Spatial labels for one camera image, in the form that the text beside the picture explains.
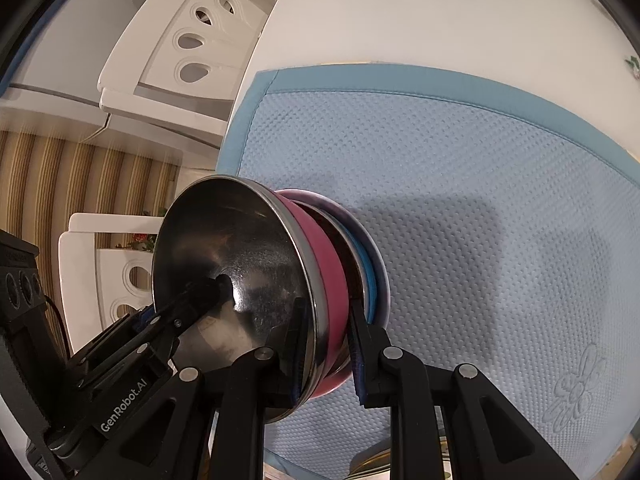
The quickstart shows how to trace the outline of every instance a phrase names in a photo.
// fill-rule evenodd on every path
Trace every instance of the stacked bowl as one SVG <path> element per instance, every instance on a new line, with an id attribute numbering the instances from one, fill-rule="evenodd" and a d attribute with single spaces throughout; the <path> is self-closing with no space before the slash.
<path id="1" fill-rule="evenodd" d="M 272 191 L 226 175 L 183 191 L 156 241 L 156 310 L 189 283 L 220 274 L 230 278 L 232 298 L 212 306 L 180 336 L 174 361 L 207 372 L 254 348 L 276 349 L 298 393 L 293 409 L 269 410 L 269 422 L 350 377 L 345 334 L 353 300 L 364 306 L 368 322 L 388 321 L 380 252 L 351 213 L 309 191 Z M 302 342 L 293 348 L 287 342 L 292 330 Z"/>

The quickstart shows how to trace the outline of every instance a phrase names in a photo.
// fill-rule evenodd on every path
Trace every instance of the chair backrest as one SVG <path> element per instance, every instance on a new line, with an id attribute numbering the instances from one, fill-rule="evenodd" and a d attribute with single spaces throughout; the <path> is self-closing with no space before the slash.
<path id="1" fill-rule="evenodd" d="M 196 110 L 212 109 L 211 100 L 236 97 L 274 2 L 146 0 L 102 69 L 100 108 L 182 131 L 223 135 L 225 120 Z"/>
<path id="2" fill-rule="evenodd" d="M 58 241 L 60 289 L 66 327 L 73 351 L 118 318 L 118 306 L 142 308 L 151 293 L 136 286 L 132 269 L 150 274 L 152 254 L 143 251 L 95 248 L 96 233 L 157 234 L 162 218 L 75 213 L 69 231 Z"/>

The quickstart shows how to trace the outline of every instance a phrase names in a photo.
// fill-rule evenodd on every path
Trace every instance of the white chair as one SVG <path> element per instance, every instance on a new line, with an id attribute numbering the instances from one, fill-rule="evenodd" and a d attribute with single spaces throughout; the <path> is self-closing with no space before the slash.
<path id="1" fill-rule="evenodd" d="M 96 249 L 96 233 L 157 234 L 161 217 L 75 213 L 58 241 L 60 289 L 71 348 L 81 349 L 118 319 L 118 307 L 140 309 L 151 291 L 136 287 L 131 270 L 151 274 L 152 253 Z"/>
<path id="2" fill-rule="evenodd" d="M 222 140 L 230 105 L 274 3 L 146 0 L 102 69 L 100 108 Z M 215 117 L 215 109 L 223 119 Z"/>

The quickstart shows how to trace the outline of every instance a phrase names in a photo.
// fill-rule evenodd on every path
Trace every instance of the pink bowl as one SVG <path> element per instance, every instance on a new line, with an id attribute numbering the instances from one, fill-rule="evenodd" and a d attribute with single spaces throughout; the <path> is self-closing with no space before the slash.
<path id="1" fill-rule="evenodd" d="M 326 375 L 334 365 L 347 328 L 349 317 L 347 279 L 338 253 L 335 252 L 334 246 L 322 228 L 300 206 L 283 196 L 278 194 L 276 196 L 300 224 L 318 261 L 329 314 L 329 342 L 324 364 L 324 375 Z M 315 391 L 322 387 L 323 382 L 324 379 Z"/>

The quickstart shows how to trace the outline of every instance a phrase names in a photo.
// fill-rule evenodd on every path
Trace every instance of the bolt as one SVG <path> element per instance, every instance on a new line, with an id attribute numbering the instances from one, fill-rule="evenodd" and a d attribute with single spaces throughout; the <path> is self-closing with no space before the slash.
<path id="1" fill-rule="evenodd" d="M 184 370 L 180 370 L 178 377 L 180 377 L 181 381 L 190 383 L 198 377 L 198 371 L 196 368 L 185 368 Z"/>
<path id="2" fill-rule="evenodd" d="M 387 359 L 399 359 L 402 357 L 402 349 L 397 346 L 388 346 L 382 351 L 382 355 Z"/>
<path id="3" fill-rule="evenodd" d="M 478 375 L 478 369 L 470 364 L 460 365 L 460 368 L 458 368 L 458 372 L 465 379 L 473 379 L 476 375 Z"/>
<path id="4" fill-rule="evenodd" d="M 254 357 L 258 361 L 268 361 L 273 357 L 273 350 L 268 346 L 261 346 L 254 352 Z"/>

